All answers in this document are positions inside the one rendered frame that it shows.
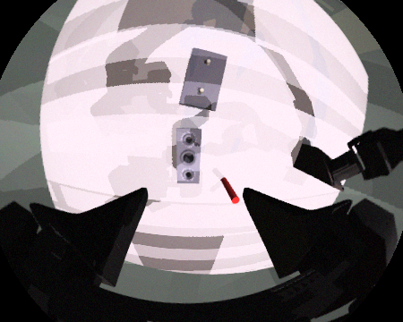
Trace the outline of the dark red peg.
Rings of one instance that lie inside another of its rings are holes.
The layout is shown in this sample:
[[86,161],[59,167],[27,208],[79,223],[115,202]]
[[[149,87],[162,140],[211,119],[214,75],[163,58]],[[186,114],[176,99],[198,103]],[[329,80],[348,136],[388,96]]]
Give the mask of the dark red peg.
[[227,194],[229,194],[228,197],[230,197],[231,201],[233,201],[233,204],[238,203],[240,199],[238,199],[237,193],[235,193],[235,191],[233,190],[233,186],[231,186],[231,183],[227,182],[226,178],[220,179],[220,182],[222,182],[222,185],[226,187]]

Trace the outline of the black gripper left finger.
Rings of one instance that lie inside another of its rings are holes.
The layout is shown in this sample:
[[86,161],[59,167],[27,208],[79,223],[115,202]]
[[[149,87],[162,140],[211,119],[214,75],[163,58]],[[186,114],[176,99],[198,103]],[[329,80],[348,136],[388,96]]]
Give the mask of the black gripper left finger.
[[133,234],[147,205],[147,187],[127,193],[82,214],[30,203],[40,229],[66,241],[101,282],[116,287]]

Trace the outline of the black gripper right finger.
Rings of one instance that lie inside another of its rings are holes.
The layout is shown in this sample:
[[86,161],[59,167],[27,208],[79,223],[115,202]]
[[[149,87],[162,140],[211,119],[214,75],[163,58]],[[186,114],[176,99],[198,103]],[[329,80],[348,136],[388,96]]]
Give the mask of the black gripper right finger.
[[320,239],[330,222],[348,214],[352,199],[308,210],[244,187],[244,204],[269,252],[277,276],[293,275],[297,264]]

